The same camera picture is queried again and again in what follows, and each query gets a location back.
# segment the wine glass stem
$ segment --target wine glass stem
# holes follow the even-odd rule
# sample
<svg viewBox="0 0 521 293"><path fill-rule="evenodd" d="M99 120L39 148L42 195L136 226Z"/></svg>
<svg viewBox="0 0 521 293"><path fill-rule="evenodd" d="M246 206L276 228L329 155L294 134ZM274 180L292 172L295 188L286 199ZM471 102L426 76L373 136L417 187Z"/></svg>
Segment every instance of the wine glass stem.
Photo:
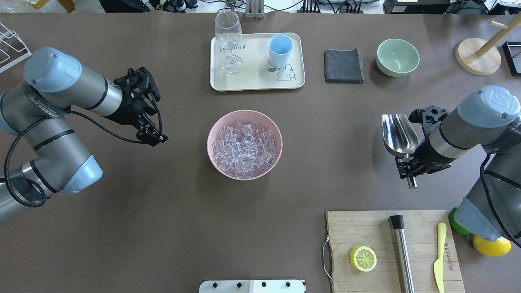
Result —
<svg viewBox="0 0 521 293"><path fill-rule="evenodd" d="M230 49L230 64L234 64L235 63L235 59L233 59L233 50Z"/></svg>

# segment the folded napkin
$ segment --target folded napkin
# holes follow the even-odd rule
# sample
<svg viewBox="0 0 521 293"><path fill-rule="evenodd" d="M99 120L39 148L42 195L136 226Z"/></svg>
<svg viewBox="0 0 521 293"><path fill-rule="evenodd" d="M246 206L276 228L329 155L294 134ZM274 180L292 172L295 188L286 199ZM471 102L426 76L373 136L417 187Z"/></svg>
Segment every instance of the folded napkin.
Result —
<svg viewBox="0 0 521 293"><path fill-rule="evenodd" d="M362 83L364 82L364 66L362 52L354 50L324 51L324 68L326 82Z"/></svg>

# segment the white wire rack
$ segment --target white wire rack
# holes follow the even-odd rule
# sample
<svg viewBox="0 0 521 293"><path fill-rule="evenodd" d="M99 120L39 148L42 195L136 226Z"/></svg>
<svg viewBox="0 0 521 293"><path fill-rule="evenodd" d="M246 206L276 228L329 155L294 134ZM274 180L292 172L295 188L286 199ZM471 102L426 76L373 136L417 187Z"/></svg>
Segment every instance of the white wire rack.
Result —
<svg viewBox="0 0 521 293"><path fill-rule="evenodd" d="M0 73L31 56L31 52L16 34L0 22Z"/></svg>

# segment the cartoon bear drawing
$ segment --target cartoon bear drawing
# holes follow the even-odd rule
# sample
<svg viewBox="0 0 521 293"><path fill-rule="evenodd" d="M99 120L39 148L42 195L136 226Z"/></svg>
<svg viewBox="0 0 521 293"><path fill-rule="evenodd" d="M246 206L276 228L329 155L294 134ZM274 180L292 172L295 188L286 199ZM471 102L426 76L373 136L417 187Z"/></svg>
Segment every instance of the cartoon bear drawing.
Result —
<svg viewBox="0 0 521 293"><path fill-rule="evenodd" d="M286 64L286 66L279 68L279 78L277 80L295 80L295 72L293 72L291 64Z"/></svg>

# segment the brown table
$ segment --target brown table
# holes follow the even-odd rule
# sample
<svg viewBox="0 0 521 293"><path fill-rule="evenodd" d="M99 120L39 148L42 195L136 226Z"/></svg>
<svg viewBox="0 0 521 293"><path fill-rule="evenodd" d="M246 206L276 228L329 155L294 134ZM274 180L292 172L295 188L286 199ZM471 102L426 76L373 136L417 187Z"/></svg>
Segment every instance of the brown table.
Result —
<svg viewBox="0 0 521 293"><path fill-rule="evenodd" d="M163 99L170 140L150 148L110 137L78 117L68 120L104 171L70 197L0 226L0 291L197 292L208 279L305 279L308 292L329 292L320 249L328 210L450 210L477 179L484 152L418 178L409 190L382 144L381 114L436 105L452 110L480 86L521 95L503 60L479 77L453 55L466 38L490 38L491 19L454 15L300 15L242 19L244 33L295 32L302 39L306 84L297 90L220 93L209 84L214 14L4 14L0 19L33 51L52 46L109 79L145 66ZM420 52L412 74L390 78L376 67L378 44L402 38ZM521 29L507 40L518 41ZM328 48L364 53L363 84L324 82ZM0 75L0 91L22 81L22 66ZM254 109L280 127L278 165L258 180L221 175L206 154L213 123ZM127 137L135 131L99 118ZM13 137L0 133L0 157ZM13 165L34 158L26 143ZM467 292L515 292L521 250L483 257L456 236Z"/></svg>

